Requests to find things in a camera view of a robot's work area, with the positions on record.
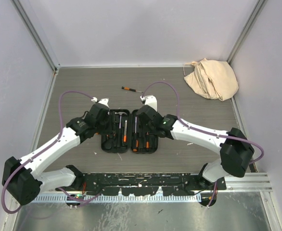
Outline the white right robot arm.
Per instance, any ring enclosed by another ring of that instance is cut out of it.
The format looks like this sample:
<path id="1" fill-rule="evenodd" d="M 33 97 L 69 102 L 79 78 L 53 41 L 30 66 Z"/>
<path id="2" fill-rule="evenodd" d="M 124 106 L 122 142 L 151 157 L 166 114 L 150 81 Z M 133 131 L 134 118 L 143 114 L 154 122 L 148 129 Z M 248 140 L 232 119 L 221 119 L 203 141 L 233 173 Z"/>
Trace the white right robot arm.
<path id="1" fill-rule="evenodd" d="M 215 131 L 180 120 L 175 115 L 161 116 L 148 105 L 137 111 L 137 117 L 160 138 L 192 142 L 220 155 L 216 161 L 204 164 L 199 172 L 198 184 L 202 189 L 210 189 L 227 175 L 245 176 L 254 149 L 239 129 Z"/>

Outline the black handled screwdriver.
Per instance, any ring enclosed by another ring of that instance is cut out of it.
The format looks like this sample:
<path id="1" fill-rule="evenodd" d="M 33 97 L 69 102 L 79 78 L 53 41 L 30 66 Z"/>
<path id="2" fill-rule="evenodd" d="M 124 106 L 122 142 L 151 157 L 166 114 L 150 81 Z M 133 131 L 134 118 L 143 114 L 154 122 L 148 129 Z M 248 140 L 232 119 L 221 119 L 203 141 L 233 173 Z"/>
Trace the black handled screwdriver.
<path id="1" fill-rule="evenodd" d="M 134 125 L 134 141 L 133 141 L 133 151 L 137 152 L 138 151 L 138 146 L 139 146 L 139 142 L 138 142 L 138 134 L 137 134 L 137 117 L 135 117 L 135 125 Z"/>

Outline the black plastic tool case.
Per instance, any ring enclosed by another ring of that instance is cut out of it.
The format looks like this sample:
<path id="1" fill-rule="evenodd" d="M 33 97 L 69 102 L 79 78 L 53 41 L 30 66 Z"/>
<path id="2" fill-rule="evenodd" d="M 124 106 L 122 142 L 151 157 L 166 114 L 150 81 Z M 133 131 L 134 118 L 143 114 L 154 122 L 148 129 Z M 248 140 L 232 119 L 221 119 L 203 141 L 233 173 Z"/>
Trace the black plastic tool case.
<path id="1" fill-rule="evenodd" d="M 128 114 L 128 129 L 127 129 L 127 146 L 126 148 L 117 149 L 116 146 L 116 123 L 115 123 L 115 112 L 124 112 Z M 106 153 L 118 153 L 122 154 L 131 150 L 135 154 L 152 154 L 158 149 L 158 136 L 154 135 L 149 129 L 142 125 L 139 118 L 136 115 L 137 110 L 129 111 L 128 109 L 112 109 L 110 110 L 109 116 L 109 128 L 110 133 L 101 136 L 101 149 Z M 134 125 L 135 117 L 137 117 L 137 134 L 138 134 L 138 151 L 134 152 L 133 141 L 134 141 Z M 149 134 L 149 149 L 146 149 L 146 134 Z"/>

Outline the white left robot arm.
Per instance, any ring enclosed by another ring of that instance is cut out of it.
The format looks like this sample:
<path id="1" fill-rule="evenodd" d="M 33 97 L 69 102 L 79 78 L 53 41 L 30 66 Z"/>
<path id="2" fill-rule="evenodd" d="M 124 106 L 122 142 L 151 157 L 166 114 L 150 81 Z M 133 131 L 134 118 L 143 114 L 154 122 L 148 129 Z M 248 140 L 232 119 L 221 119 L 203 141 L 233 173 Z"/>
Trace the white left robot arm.
<path id="1" fill-rule="evenodd" d="M 108 99 L 95 103 L 85 118 L 71 119 L 53 139 L 20 159 L 10 157 L 4 164 L 2 184 L 20 205 L 32 202 L 39 193 L 69 187 L 73 191 L 82 188 L 84 174 L 73 165 L 45 172 L 45 169 L 72 148 L 86 139 L 101 133 L 108 123 Z"/>

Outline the black handled claw hammer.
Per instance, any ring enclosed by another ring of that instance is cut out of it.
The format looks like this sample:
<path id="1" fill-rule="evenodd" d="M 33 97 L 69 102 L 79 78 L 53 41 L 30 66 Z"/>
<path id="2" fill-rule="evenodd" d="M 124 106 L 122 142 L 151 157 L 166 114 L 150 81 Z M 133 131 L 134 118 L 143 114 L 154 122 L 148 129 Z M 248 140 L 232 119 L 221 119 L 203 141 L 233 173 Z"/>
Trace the black handled claw hammer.
<path id="1" fill-rule="evenodd" d="M 127 142 L 123 142 L 123 135 L 124 135 L 124 123 L 125 120 L 128 121 L 128 114 L 124 112 L 115 112 L 115 123 L 116 123 L 116 132 L 115 132 L 115 137 L 116 137 L 116 148 L 126 148 Z"/>

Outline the small precision screwdriver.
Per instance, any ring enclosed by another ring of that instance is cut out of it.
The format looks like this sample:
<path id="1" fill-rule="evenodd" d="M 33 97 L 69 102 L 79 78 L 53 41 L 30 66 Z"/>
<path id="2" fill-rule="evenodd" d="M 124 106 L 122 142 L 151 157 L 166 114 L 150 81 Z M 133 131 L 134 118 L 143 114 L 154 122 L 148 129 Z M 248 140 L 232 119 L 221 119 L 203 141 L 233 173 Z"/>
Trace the small precision screwdriver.
<path id="1" fill-rule="evenodd" d="M 121 87 L 122 90 L 128 90 L 128 91 L 132 91 L 132 92 L 138 92 L 138 93 L 143 93 L 143 91 L 139 91 L 136 89 L 132 89 L 132 88 L 128 88 L 128 87 Z"/>
<path id="2" fill-rule="evenodd" d="M 146 149 L 149 149 L 149 134 L 146 134 Z"/>

